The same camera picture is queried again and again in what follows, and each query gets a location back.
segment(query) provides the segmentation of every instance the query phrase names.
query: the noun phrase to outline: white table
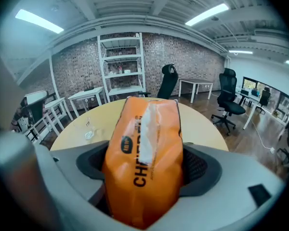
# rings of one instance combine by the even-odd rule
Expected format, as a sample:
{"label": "white table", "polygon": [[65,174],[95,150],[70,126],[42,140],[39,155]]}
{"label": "white table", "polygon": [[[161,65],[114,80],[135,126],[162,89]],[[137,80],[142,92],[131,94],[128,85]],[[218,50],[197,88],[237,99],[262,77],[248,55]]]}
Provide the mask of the white table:
{"label": "white table", "polygon": [[191,103],[194,100],[196,85],[197,85],[196,95],[198,94],[199,85],[211,85],[209,95],[208,95],[208,99],[210,99],[212,88],[213,88],[213,82],[210,82],[210,81],[205,80],[205,79],[179,79],[179,97],[181,96],[181,84],[182,84],[182,82],[193,84]]}
{"label": "white table", "polygon": [[[57,106],[60,106],[63,115],[66,115],[66,113],[68,113],[68,116],[71,119],[71,121],[73,120],[73,117],[72,117],[70,111],[67,108],[67,104],[66,104],[65,98],[60,98],[60,99],[57,99],[57,100],[53,100],[53,101],[45,104],[45,110],[46,111],[50,110],[52,112],[52,114],[53,114],[55,120],[57,121],[57,123],[59,124],[60,128],[62,130],[64,130],[64,127],[63,127],[62,123],[60,122],[60,119],[58,118],[58,116],[57,116],[57,114],[56,114],[56,112],[54,110],[54,108],[57,107]],[[54,124],[53,124],[52,120],[50,119],[50,117],[49,117],[47,112],[46,112],[46,118],[47,118],[49,124],[51,125],[51,127],[53,128],[54,132],[57,135],[59,135],[58,130],[54,126]]]}
{"label": "white table", "polygon": [[254,105],[252,106],[252,109],[251,109],[249,118],[247,119],[247,122],[245,123],[245,125],[244,125],[244,127],[243,127],[243,129],[245,130],[246,127],[247,127],[247,125],[249,124],[252,116],[254,115],[256,108],[257,108],[257,107],[261,107],[261,105],[259,105],[259,100],[260,100],[260,98],[254,96],[254,95],[242,94],[241,92],[238,92],[238,91],[236,91],[236,95],[237,95],[237,96],[239,96],[239,95],[242,96],[242,98],[241,98],[241,100],[240,100],[240,102],[239,102],[239,105],[242,104],[244,98],[246,98],[247,100],[251,101],[251,102],[254,104]]}
{"label": "white table", "polygon": [[100,93],[102,93],[104,101],[105,101],[105,103],[107,103],[104,87],[96,87],[93,90],[80,91],[80,92],[77,92],[74,95],[70,96],[68,99],[71,102],[71,105],[73,107],[73,110],[74,110],[76,116],[79,117],[79,114],[78,114],[77,108],[76,108],[73,100],[78,100],[78,101],[81,100],[82,104],[83,104],[83,107],[84,107],[85,111],[87,112],[88,108],[87,108],[86,103],[84,102],[84,100],[85,99],[89,99],[89,98],[93,98],[94,96],[96,96],[98,105],[101,106],[102,102],[101,102],[101,99],[100,99],[100,96],[99,96]]}

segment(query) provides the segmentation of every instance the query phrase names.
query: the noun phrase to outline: floor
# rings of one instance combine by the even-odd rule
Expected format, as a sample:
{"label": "floor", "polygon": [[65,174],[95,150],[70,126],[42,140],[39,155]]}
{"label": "floor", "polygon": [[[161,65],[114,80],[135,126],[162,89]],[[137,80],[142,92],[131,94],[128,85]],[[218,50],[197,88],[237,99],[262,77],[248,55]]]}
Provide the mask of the floor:
{"label": "floor", "polygon": [[[180,103],[183,103],[197,110],[206,118],[210,119],[212,114],[222,115],[223,113],[222,111],[217,110],[218,95],[219,92],[212,92],[211,98],[208,100],[208,93],[199,93],[198,95],[195,95],[193,103],[190,103],[191,95],[188,94],[182,95],[180,98],[173,97],[172,99],[178,99]],[[251,108],[247,105],[244,105],[243,107],[246,109],[246,114],[249,114]],[[281,162],[276,155],[276,151],[278,149],[276,147],[278,143],[278,136],[283,130],[283,126],[269,114],[259,113],[259,110],[255,111],[253,116],[253,123],[255,125],[250,122],[245,130],[243,130],[243,126],[248,118],[246,115],[232,115],[229,117],[229,120],[236,124],[236,129],[231,131],[230,136],[227,136],[227,129],[224,125],[216,125],[216,127],[225,139],[230,152],[252,156],[268,169],[276,173],[280,178],[285,180],[287,177],[287,171],[281,165]],[[62,119],[62,124],[64,127],[66,127],[70,122],[71,121],[68,118]],[[269,149],[263,147],[255,126],[259,132],[264,146],[267,148],[275,148],[275,152],[273,154]],[[51,132],[45,137],[41,144],[50,149],[55,139],[56,134]]]}

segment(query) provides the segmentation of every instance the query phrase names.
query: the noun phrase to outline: orange bag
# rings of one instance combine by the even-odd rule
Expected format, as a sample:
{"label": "orange bag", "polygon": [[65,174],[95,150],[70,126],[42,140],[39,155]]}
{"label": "orange bag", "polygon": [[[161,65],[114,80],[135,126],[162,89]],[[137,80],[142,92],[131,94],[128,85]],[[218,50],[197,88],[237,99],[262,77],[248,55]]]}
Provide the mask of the orange bag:
{"label": "orange bag", "polygon": [[102,168],[113,217],[140,229],[158,220],[178,200],[182,161],[177,102],[129,97]]}

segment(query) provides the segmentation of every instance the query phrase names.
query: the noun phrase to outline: chair base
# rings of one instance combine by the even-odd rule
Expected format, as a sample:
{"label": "chair base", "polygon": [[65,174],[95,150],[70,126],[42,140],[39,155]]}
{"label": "chair base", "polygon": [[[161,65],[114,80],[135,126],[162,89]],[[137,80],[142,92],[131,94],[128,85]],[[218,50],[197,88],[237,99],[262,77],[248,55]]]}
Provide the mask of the chair base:
{"label": "chair base", "polygon": [[227,120],[228,115],[225,115],[225,116],[212,115],[211,119],[213,119],[214,117],[218,118],[219,120],[214,122],[213,124],[215,125],[219,123],[224,123],[228,129],[228,133],[227,133],[228,136],[230,135],[230,129],[229,129],[228,124],[232,125],[233,129],[236,129],[236,125],[233,122]]}
{"label": "chair base", "polygon": [[262,109],[261,107],[256,107],[256,109],[260,109],[260,114],[262,113],[262,111],[264,112],[264,114],[265,114],[265,110],[264,109]]}

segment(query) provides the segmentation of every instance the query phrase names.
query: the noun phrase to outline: white wall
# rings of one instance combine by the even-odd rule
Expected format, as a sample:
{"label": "white wall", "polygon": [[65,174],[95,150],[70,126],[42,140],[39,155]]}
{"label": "white wall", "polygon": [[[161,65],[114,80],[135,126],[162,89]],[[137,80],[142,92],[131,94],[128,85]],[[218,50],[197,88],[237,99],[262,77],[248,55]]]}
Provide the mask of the white wall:
{"label": "white wall", "polygon": [[237,86],[242,86],[243,77],[248,77],[289,95],[288,66],[252,59],[232,58],[229,67],[236,72]]}

